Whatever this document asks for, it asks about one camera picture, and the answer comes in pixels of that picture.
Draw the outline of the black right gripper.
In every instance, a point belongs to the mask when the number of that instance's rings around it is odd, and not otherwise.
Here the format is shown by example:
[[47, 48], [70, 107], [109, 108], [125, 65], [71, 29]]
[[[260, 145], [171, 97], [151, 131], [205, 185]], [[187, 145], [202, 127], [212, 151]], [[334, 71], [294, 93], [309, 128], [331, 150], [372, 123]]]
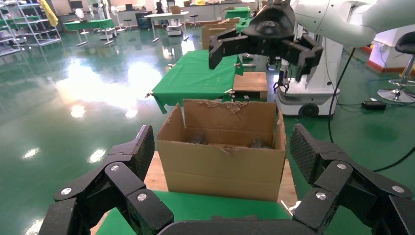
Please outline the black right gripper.
[[243, 53], [281, 56], [297, 68], [295, 81], [320, 62], [324, 47], [308, 35], [294, 39], [295, 13], [288, 2], [264, 6], [240, 32], [227, 29], [209, 38], [208, 66], [215, 69], [226, 56]]

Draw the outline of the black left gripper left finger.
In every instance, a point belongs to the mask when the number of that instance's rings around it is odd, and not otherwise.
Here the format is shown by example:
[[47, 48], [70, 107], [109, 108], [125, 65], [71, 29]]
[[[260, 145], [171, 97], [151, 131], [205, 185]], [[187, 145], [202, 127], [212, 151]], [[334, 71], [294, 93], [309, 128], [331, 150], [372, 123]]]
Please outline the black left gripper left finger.
[[144, 125], [134, 140], [113, 146], [97, 168], [55, 192], [39, 233], [88, 235], [117, 209], [136, 234], [158, 234], [174, 215], [144, 182], [154, 152], [153, 128]]

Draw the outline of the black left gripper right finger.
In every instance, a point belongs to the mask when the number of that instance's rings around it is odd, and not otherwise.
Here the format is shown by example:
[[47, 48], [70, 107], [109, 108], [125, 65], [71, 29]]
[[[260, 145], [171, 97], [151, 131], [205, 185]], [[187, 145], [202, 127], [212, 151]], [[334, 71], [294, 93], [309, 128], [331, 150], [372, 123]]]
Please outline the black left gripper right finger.
[[338, 145], [293, 127], [290, 154], [311, 186], [293, 220], [313, 234], [324, 233], [338, 207], [349, 209], [374, 235], [415, 232], [413, 193], [404, 185], [356, 163]]

